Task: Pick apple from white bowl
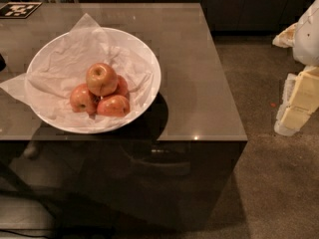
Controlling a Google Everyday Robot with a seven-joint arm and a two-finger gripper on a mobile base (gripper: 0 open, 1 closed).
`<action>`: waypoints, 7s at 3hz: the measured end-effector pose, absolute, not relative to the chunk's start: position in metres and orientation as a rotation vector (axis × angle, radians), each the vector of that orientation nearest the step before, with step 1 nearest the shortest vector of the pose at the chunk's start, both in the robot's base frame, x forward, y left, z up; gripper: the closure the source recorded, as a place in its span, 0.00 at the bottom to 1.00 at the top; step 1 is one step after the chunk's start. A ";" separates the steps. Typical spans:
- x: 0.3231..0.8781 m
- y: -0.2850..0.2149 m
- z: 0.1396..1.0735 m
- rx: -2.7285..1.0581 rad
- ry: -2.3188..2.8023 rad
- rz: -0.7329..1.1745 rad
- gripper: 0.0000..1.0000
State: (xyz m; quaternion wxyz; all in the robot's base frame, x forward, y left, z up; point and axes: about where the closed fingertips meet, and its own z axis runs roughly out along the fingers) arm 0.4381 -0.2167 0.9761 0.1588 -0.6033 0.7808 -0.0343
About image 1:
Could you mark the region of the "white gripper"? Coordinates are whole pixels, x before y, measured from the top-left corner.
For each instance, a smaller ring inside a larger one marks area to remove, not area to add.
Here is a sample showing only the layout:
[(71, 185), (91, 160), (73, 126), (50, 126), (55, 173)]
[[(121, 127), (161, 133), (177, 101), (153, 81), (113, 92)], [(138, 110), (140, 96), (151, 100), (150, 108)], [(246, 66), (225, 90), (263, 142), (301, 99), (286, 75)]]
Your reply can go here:
[(319, 108), (319, 0), (315, 0), (299, 21), (272, 41), (280, 48), (293, 48), (293, 57), (308, 65), (298, 75), (289, 74), (274, 130), (284, 136), (298, 132)]

